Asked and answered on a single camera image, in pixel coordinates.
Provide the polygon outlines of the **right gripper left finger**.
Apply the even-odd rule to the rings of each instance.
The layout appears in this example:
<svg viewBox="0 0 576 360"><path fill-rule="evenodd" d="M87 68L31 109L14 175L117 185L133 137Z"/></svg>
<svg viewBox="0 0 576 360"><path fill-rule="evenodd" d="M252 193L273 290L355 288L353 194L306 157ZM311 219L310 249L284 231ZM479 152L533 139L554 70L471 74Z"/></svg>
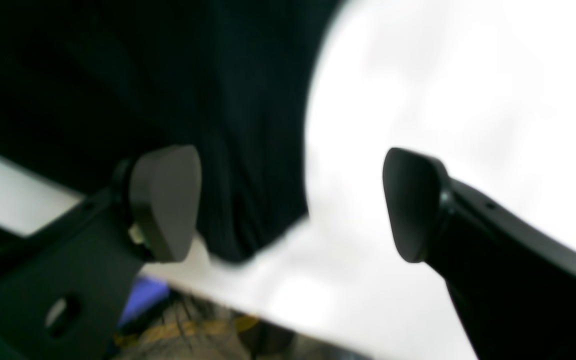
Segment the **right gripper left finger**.
<svg viewBox="0 0 576 360"><path fill-rule="evenodd" d="M167 146L31 237L0 230L0 360L100 360L143 266L187 257L201 187L196 148Z"/></svg>

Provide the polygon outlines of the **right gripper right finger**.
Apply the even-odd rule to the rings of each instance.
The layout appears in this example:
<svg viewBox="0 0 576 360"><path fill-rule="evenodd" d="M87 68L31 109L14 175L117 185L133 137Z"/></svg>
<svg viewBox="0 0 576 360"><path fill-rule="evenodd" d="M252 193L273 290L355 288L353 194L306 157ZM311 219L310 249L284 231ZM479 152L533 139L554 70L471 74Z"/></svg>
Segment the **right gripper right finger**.
<svg viewBox="0 0 576 360"><path fill-rule="evenodd" d="M399 255L444 279L480 360L576 360L576 251L432 156L391 148L382 186Z"/></svg>

